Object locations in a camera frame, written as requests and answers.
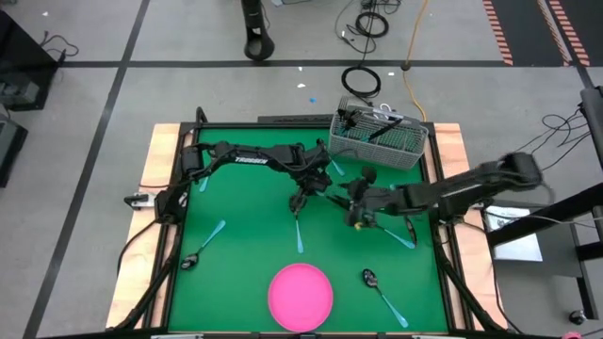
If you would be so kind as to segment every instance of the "gray floor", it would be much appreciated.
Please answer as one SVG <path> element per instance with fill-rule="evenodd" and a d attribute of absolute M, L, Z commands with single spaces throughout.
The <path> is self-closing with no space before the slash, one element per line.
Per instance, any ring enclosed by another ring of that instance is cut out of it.
<path fill-rule="evenodd" d="M 347 1 L 314 0 L 283 8 L 265 3 L 272 24 L 270 34 L 277 41 L 275 59 L 358 57 L 333 33 L 334 17 Z M 119 60 L 139 4 L 139 0 L 20 0 L 5 10 L 32 37 L 41 40 L 43 30 L 49 30 L 77 44 L 81 52 L 73 60 Z M 404 56 L 418 7 L 417 0 L 405 1 L 397 19 L 390 20 L 390 35 L 379 40 L 378 51 L 369 58 Z M 350 22 L 355 11 L 344 13 L 340 25 Z M 461 0 L 452 5 L 432 0 L 427 13 L 415 58 L 500 60 L 481 1 Z M 240 22 L 239 2 L 235 0 L 152 0 L 133 59 L 243 60 Z M 340 84 L 342 70 L 129 69 L 39 335 L 104 328 L 116 260 L 132 216 L 122 198 L 137 189 L 155 123 L 191 121 L 198 105 L 211 121 L 332 113 L 345 94 Z M 418 117 L 399 68 L 374 70 L 383 80 L 382 93 L 375 102 Z M 42 111 L 13 114 L 30 134 L 8 187 L 0 190 L 3 338 L 23 336 L 115 73 L 115 69 L 63 69 Z M 603 83 L 603 69 L 590 69 L 589 73 L 597 84 Z M 572 68 L 424 67 L 414 68 L 409 79 L 430 121 L 461 124 L 471 165 L 497 158 L 544 132 L 540 119 L 545 114 L 572 114 L 582 88 Z M 351 75 L 350 80 L 358 88 L 371 81 L 361 74 Z M 553 141 L 563 138 L 559 135 Z M 546 166 L 565 150 L 550 143 L 536 157 Z M 546 172 L 558 199 L 602 179 L 588 140 Z M 546 195 L 534 191 L 512 198 L 544 202 Z M 580 236 L 589 241 L 594 233 L 584 229 Z M 600 282 L 603 263 L 589 267 L 594 284 Z M 562 334 L 603 325 L 592 322 L 578 328 L 566 321 L 566 314 L 579 308 L 578 289 L 572 280 L 501 266 L 499 282 L 510 318 L 526 332 Z M 595 297 L 603 305 L 603 291 L 597 290 Z"/>

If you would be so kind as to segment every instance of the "green mat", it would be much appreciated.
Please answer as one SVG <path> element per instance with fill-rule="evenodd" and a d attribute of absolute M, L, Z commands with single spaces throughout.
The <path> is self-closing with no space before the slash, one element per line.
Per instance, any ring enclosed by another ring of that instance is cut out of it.
<path fill-rule="evenodd" d="M 200 141 L 269 147 L 316 139 L 328 130 L 211 129 Z M 336 186 L 360 177 L 359 161 L 337 158 L 346 172 L 327 168 L 334 184 L 327 193 L 345 196 Z M 376 167 L 375 185 L 421 181 L 417 164 L 409 171 Z M 286 173 L 254 165 L 225 165 L 209 179 L 205 192 L 191 188 L 182 258 L 196 251 L 220 220 L 224 229 L 190 271 L 179 271 L 171 306 L 170 331 L 285 331 L 268 308 L 274 275 L 293 263 L 321 269 L 331 281 L 334 306 L 317 331 L 446 331 L 446 317 L 426 215 L 413 217 L 418 246 L 410 250 L 380 230 L 356 231 L 343 222 L 344 211 L 322 197 L 310 197 L 300 213 L 304 253 L 297 252 L 295 220 L 288 198 L 297 187 Z M 382 226 L 410 240 L 402 218 L 379 216 Z M 409 327 L 404 329 L 377 291 L 364 285 L 363 268 L 372 269 L 379 286 Z"/>

